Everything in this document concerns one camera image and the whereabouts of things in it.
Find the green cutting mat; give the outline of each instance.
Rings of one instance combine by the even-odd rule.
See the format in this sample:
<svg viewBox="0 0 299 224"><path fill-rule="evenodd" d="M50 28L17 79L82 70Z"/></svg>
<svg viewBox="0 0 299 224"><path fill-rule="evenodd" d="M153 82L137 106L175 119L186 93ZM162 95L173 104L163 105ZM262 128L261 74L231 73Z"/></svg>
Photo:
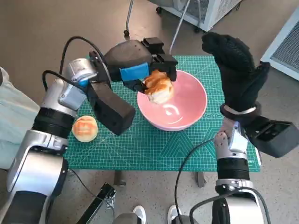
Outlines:
<svg viewBox="0 0 299 224"><path fill-rule="evenodd" d="M71 168L119 170L178 170L188 152L197 144L211 139L222 124L219 106L224 102L220 73L212 56L176 56L177 69L191 73L203 84L208 96L204 116L180 132L161 131L148 123L138 109L136 92L122 83L113 91L136 109L133 125L121 136L113 135L99 124L98 137L89 143L69 136L66 158ZM79 116L93 115L88 104L81 106ZM248 147L249 168L259 171L254 147ZM216 171L213 143L198 149L185 165L188 171Z"/></svg>

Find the cable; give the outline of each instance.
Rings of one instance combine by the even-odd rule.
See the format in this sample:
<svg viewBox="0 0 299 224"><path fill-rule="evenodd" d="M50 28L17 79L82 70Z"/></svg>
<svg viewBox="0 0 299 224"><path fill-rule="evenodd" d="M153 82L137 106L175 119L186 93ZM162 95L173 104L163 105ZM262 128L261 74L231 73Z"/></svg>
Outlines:
<svg viewBox="0 0 299 224"><path fill-rule="evenodd" d="M94 196L97 199L103 200L106 204L107 207L112 209L112 214L113 214L113 221L115 219L115 212L114 212L114 208L112 207L112 205L104 198L100 198L98 196L96 196L94 193L92 193L90 191L90 189L83 183L83 181L81 180L81 178L79 177L79 175L73 170L73 169L69 169L71 172L73 172L73 174L78 178L78 180L81 182L81 184L83 185L83 187L88 191L89 194L91 194L92 196Z"/></svg>
<svg viewBox="0 0 299 224"><path fill-rule="evenodd" d="M59 73L62 74L62 70L64 68L64 59L65 59L65 54L66 54L66 50L67 48L69 47L70 43L73 41L73 40L76 40L76 39L79 39L79 40L83 40L85 41L86 43L88 43L89 45L91 45L95 50L96 52L99 54L99 56L101 57L101 59L103 61L104 60L104 56L102 54L102 52L100 51L100 49L94 44L92 43L91 41L89 41L88 39L85 39L84 37L81 37L81 36L73 36L71 37L65 44L64 46L64 50L62 52L62 56L61 56L61 61L60 61L60 67L59 67Z"/></svg>
<svg viewBox="0 0 299 224"><path fill-rule="evenodd" d="M67 82L68 84L71 84L75 87L77 87L78 89L82 90L83 92L85 92L85 89L82 88L79 84L72 82L71 80L63 77L62 75L58 74L57 72L51 71L51 70L46 70L43 72L42 74L42 80L43 80L43 87L45 88L45 90L47 91L48 86L47 86L47 80L46 80L46 75L47 74L52 74L60 79L62 79L63 81Z"/></svg>
<svg viewBox="0 0 299 224"><path fill-rule="evenodd" d="M238 5L237 5L237 7L236 7L236 9L235 9L235 10L236 10L236 11L239 11L239 9L240 9L240 6L241 6L241 2L239 2L239 3L238 3Z"/></svg>
<svg viewBox="0 0 299 224"><path fill-rule="evenodd" d="M179 171L178 171L178 176L177 176L177 180L176 180L176 185L174 187L174 202L175 202L175 205L176 205L176 209L177 209L177 212L178 212L178 218L179 218L179 221L181 224L183 224L183 220L182 220L182 217L181 217L181 214L179 213L179 209L178 209L178 199L177 199L177 190L178 190L178 181L179 181L179 177L181 176L181 173L183 171L183 168L185 166L185 164L187 163L188 159L191 157L191 155L201 146L209 143L210 141L212 141L213 139L210 139L208 141L205 141L205 142L202 142L200 143L199 145L197 145L196 147L194 147L190 152L189 154L186 156L186 158L184 159Z"/></svg>
<svg viewBox="0 0 299 224"><path fill-rule="evenodd" d="M193 219L193 212L199 208L200 206L206 204L206 203L209 203L209 202L213 202L213 201L216 201L216 200L219 200L219 199L222 199L222 198L225 198L225 197L228 197L230 195L233 195L233 194L236 194L238 192L240 192L240 190L243 190L243 189L246 189L246 190L251 190L253 191L254 193L256 193L256 195L260 198L260 200L262 201L262 204L263 204L263 207L265 209L265 214L266 214L266 218L267 218L267 223L268 224L271 224L271 220L270 220L270 215L269 215L269 211L268 211L268 208L267 208L267 205L266 205L266 202L265 200L263 199L262 195L255 189L253 188L248 188L248 187L240 187L236 190L233 190L227 194L223 194L223 195L219 195L219 196L215 196L215 197L211 197L209 199L206 199L198 204L196 204L195 206L193 206L193 208L191 208L190 210L190 214L189 214L189 218L190 218L190 222L191 224L194 224L194 219Z"/></svg>

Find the white sneaker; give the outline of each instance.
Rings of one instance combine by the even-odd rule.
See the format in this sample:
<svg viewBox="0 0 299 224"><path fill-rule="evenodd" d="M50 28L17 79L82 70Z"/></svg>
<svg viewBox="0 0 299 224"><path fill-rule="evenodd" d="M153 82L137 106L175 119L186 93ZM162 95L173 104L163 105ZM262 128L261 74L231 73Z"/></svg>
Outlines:
<svg viewBox="0 0 299 224"><path fill-rule="evenodd" d="M138 205L133 209L133 212L141 219L141 223L145 224L146 216L144 207Z"/></svg>
<svg viewBox="0 0 299 224"><path fill-rule="evenodd" d="M167 224L171 224L172 220L175 219L177 216L178 216L178 212L177 212L176 206L173 205L168 210Z"/></svg>

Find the bun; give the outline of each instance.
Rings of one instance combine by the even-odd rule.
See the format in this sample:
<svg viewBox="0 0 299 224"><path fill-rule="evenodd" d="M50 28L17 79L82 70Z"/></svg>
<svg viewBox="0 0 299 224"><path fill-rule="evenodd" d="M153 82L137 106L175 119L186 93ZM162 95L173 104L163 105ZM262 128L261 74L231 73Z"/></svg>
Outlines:
<svg viewBox="0 0 299 224"><path fill-rule="evenodd" d="M98 135L98 125L92 116L82 116L73 124L71 131L78 141L90 142Z"/></svg>
<svg viewBox="0 0 299 224"><path fill-rule="evenodd" d="M148 88L144 93L153 103L163 104L174 95L174 88L165 72L153 71L150 76L145 78L144 83Z"/></svg>

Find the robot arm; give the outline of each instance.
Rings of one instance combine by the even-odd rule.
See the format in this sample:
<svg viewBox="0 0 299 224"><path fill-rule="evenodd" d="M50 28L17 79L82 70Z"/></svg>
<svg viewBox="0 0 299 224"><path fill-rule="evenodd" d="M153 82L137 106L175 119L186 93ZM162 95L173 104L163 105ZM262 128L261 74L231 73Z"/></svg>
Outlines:
<svg viewBox="0 0 299 224"><path fill-rule="evenodd" d="M215 190L224 195L240 187L254 189L250 181L247 144L281 157L297 145L299 130L291 122L274 121L260 116L257 94L267 79L270 65L255 68L249 48L239 39L208 33L202 48L213 54L221 72L225 103L222 127L214 138L218 180ZM252 190L242 190L213 203L213 224L263 224L263 215Z"/></svg>
<svg viewBox="0 0 299 224"><path fill-rule="evenodd" d="M142 91L139 79L144 68L147 75L159 69L175 80L177 61L164 54L162 46L157 38L129 41L112 48L104 58L90 52L89 59L68 65L64 77L75 85L56 79L46 91L9 170L9 198L0 212L1 224L46 223L49 203L61 193L66 178L68 162L63 154L77 110L88 99L97 120L114 134L122 134L131 126L135 109L113 93L111 81Z"/></svg>

